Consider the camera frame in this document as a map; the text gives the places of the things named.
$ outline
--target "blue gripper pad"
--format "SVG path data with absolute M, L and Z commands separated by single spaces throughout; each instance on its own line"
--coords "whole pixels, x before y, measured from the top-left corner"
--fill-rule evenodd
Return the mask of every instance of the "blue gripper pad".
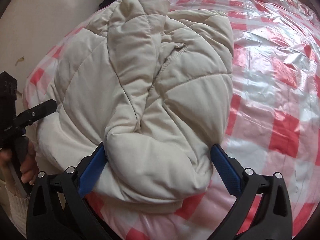
M 85 195 L 89 194 L 93 190 L 93 187 L 99 179 L 107 162 L 108 159 L 104 152 L 103 144 L 100 144 L 98 152 L 90 161 L 79 179 L 78 193 L 81 198 L 84 198 Z
M 241 196 L 241 178 L 229 162 L 229 157 L 218 145 L 212 146 L 210 157 L 230 195 Z

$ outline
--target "floor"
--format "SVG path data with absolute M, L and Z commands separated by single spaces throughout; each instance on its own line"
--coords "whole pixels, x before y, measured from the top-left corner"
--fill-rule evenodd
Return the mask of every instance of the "floor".
M 12 0 L 0 18 L 0 72 L 7 71 L 16 78 L 18 91 L 22 93 L 26 77 L 43 56 L 69 31 L 93 14 L 102 1 Z M 20 94 L 16 108 L 17 114 L 23 111 Z M 36 140 L 32 127 L 28 127 L 27 135 L 32 141 Z M 46 166 L 45 160 L 38 158 L 37 161 L 39 166 Z M 8 210 L 1 174 L 0 204 Z

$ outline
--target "black clamp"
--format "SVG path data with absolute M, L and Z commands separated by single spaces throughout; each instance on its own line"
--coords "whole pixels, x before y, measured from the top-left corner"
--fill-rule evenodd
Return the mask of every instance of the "black clamp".
M 100 143 L 77 167 L 68 167 L 57 175 L 39 172 L 28 207 L 27 239 L 121 240 L 107 224 L 99 222 L 84 199 L 107 161 Z M 62 209 L 58 192 L 64 194 L 68 212 Z
M 250 168 L 244 169 L 236 159 L 228 157 L 218 144 L 211 149 L 211 160 L 229 194 L 237 199 L 208 240 L 292 239 L 290 200 L 279 172 L 264 176 Z M 262 198 L 250 228 L 237 235 L 257 194 L 262 194 Z

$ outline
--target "human hand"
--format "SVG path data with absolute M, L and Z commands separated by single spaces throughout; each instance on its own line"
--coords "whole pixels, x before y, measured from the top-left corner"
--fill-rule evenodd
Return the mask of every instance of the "human hand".
M 8 167 L 8 163 L 11 160 L 12 151 L 10 149 L 1 149 L 0 150 L 0 168 L 4 175 L 7 188 L 14 188 L 15 182 L 10 173 L 10 169 Z M 25 157 L 25 160 L 21 164 L 20 171 L 22 173 L 21 181 L 23 183 L 30 183 L 33 185 L 36 180 L 36 176 L 39 172 L 39 168 L 36 158 L 36 151 L 31 141 L 28 143 L 28 151 Z

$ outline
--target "stitching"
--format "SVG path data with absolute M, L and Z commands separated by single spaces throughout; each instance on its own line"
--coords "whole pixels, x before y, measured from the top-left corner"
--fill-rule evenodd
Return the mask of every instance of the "stitching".
M 87 60 L 87 58 L 95 51 L 95 49 L 96 49 L 97 47 L 99 47 L 100 44 L 102 44 L 105 40 L 106 40 L 106 38 L 104 38 L 103 41 L 101 41 L 101 42 L 85 57 L 85 59 L 81 62 L 81 64 L 79 65 L 78 69 L 77 69 L 76 72 L 73 74 L 72 78 L 70 79 L 70 82 L 69 82 L 68 87 L 67 87 L 67 89 L 66 89 L 66 92 L 65 92 L 65 94 L 64 94 L 63 100 L 61 100 L 62 104 L 63 104 L 63 102 L 64 102 L 64 98 L 66 97 L 66 94 L 67 94 L 67 91 L 68 91 L 68 89 L 69 89 L 69 86 L 70 86 L 70 84 L 71 84 L 74 76 L 76 75 L 76 73 L 77 73 L 77 72 L 79 71 L 79 69 L 81 68 L 83 62 L 85 62 L 85 61 Z
M 185 45 L 184 44 L 184 47 L 175 55 L 175 56 L 172 56 L 170 57 L 166 63 L 164 63 L 157 75 L 157 77 L 155 78 L 155 80 L 153 81 L 151 87 L 153 87 L 155 85 L 155 83 L 158 81 L 158 79 L 161 77 L 161 74 L 163 73 L 163 71 L 167 68 L 167 66 L 169 66 L 169 64 L 174 60 L 174 59 L 177 59 L 183 52 L 185 52 L 187 50 L 187 48 L 189 47 L 189 45 Z
M 166 104 L 164 103 L 163 101 L 163 98 L 161 97 L 162 99 L 162 104 L 161 106 L 163 107 L 163 109 L 165 110 L 165 112 L 167 113 L 167 115 L 170 117 L 170 119 L 174 122 L 174 124 L 176 125 L 176 127 L 179 129 L 180 133 L 183 135 L 183 137 L 185 138 L 185 140 L 187 141 L 187 143 L 189 144 L 190 148 L 194 151 L 194 149 L 191 147 L 190 145 L 190 142 L 188 141 L 188 139 L 186 138 L 185 134 L 181 131 L 180 127 L 178 126 L 178 124 L 174 121 L 173 117 L 169 114 L 169 111 L 167 109 L 167 106 Z
M 148 33 L 148 34 L 149 34 L 149 36 L 150 36 L 151 42 L 152 42 L 153 47 L 154 47 L 154 50 L 155 50 L 155 52 L 156 52 L 156 46 L 155 46 L 154 41 L 153 41 L 153 39 L 151 38 L 151 35 L 150 35 L 150 34 L 151 34 L 151 29 L 152 29 L 152 28 L 151 28 L 151 25 L 150 25 L 150 22 L 149 22 L 149 20 L 148 20 L 147 14 L 146 14 L 146 12 L 145 12 L 145 10 L 144 10 L 144 8 L 143 8 L 143 6 L 142 6 L 141 3 L 140 3 L 140 5 L 141 5 L 141 8 L 142 8 L 142 10 L 143 10 L 144 15 L 139 15 L 139 16 L 136 16 L 136 17 L 134 17 L 134 18 L 132 18 L 132 19 L 135 19 L 135 18 L 141 17 L 141 16 L 144 16 L 144 17 L 145 17 L 145 19 L 147 20 L 148 25 L 149 25 L 149 33 Z M 107 34 L 107 46 L 108 46 L 108 36 L 109 36 L 109 31 L 108 31 L 108 34 Z M 110 60 L 110 54 L 109 54 L 109 62 L 110 62 L 110 65 L 111 65 L 114 73 L 116 74 L 116 76 L 117 76 L 117 78 L 118 78 L 119 85 L 121 86 L 122 90 L 124 91 L 127 99 L 129 100 L 129 103 L 130 103 L 130 105 L 131 105 L 131 107 L 132 107 L 132 109 L 133 109 L 134 115 L 135 115 L 135 117 L 136 117 L 136 125 L 135 125 L 134 129 L 136 129 L 136 128 L 137 128 L 137 125 L 138 125 L 138 117 L 137 117 L 136 111 L 135 111 L 135 109 L 134 109 L 134 107 L 133 107 L 133 105 L 132 105 L 132 102 L 131 102 L 128 94 L 126 93 L 126 91 L 124 90 L 124 87 L 122 86 L 122 84 L 121 84 L 121 82 L 120 82 L 119 76 L 118 76 L 118 74 L 117 74 L 117 72 L 116 72 L 116 70 L 115 70 L 115 68 L 114 68 L 114 66 L 113 66 L 113 64 L 112 64 L 112 62 L 111 62 L 111 60 Z
M 164 93 L 167 93 L 167 92 L 169 92 L 170 90 L 172 90 L 172 89 L 174 89 L 174 88 L 176 88 L 176 87 L 182 86 L 182 85 L 184 85 L 184 84 L 187 84 L 187 83 L 189 83 L 189 82 L 191 82 L 191 81 L 194 81 L 194 80 L 197 80 L 197 79 L 200 79 L 200 78 L 205 78 L 205 77 L 215 76 L 215 75 L 230 75 L 230 74 L 231 74 L 231 73 L 213 73 L 213 74 L 208 74 L 208 75 L 203 75 L 203 76 L 200 76 L 200 77 L 192 78 L 192 79 L 187 80 L 186 82 L 183 82 L 183 83 L 181 83 L 181 84 L 178 84 L 178 85 L 170 88 L 169 90 L 165 91 Z

